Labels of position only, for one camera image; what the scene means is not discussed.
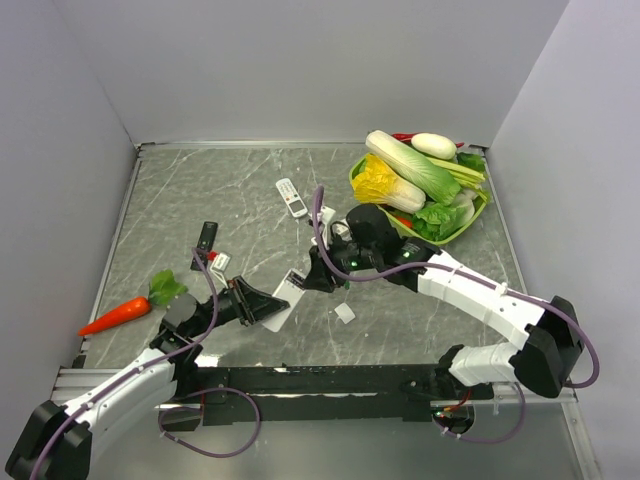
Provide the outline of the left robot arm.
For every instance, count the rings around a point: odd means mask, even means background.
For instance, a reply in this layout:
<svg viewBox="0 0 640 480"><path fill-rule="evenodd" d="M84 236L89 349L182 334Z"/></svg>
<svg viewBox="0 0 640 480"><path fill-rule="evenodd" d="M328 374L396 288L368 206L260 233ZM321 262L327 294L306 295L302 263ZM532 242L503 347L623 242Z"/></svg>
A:
<svg viewBox="0 0 640 480"><path fill-rule="evenodd" d="M140 417L170 399L184 402L198 387L196 359L217 326L245 326L289 308L242 277L205 303L189 293L168 304L159 332L122 370L62 405L47 400L29 417L6 466L13 479L85 479L91 465Z"/></svg>

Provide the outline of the white battery cover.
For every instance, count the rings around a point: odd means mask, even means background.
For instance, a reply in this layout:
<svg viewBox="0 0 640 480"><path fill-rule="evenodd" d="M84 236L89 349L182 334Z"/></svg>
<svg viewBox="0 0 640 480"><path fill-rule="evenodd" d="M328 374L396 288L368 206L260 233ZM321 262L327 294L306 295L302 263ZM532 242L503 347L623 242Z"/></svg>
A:
<svg viewBox="0 0 640 480"><path fill-rule="evenodd" d="M356 318L354 311L346 303L339 304L335 309L337 317L344 323L349 324Z"/></svg>

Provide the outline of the white remote control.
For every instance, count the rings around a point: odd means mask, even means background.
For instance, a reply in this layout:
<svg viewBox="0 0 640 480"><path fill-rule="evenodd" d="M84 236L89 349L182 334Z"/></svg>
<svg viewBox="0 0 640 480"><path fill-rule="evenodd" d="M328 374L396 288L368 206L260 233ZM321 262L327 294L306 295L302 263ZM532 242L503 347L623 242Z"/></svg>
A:
<svg viewBox="0 0 640 480"><path fill-rule="evenodd" d="M284 310L281 310L264 320L262 322L264 328L273 333L278 333L281 330L305 293L303 288L304 279L305 277L303 274L296 269L290 269L287 272L283 280L273 292L273 296L276 299L285 301L288 306Z"/></svg>

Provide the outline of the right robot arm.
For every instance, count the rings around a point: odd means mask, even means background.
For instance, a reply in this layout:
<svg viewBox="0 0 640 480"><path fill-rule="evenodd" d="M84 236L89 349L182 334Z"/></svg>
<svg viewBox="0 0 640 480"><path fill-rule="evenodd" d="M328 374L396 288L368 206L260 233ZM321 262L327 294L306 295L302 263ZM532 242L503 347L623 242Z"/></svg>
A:
<svg viewBox="0 0 640 480"><path fill-rule="evenodd" d="M372 204L355 207L343 222L315 211L309 223L314 245L304 289L331 293L348 283L383 278L448 303L503 337L484 347L451 347L436 375L444 396L459 398L479 384L517 382L541 397L556 398L569 386L586 342L568 300L522 294L465 267L434 244L402 237Z"/></svg>

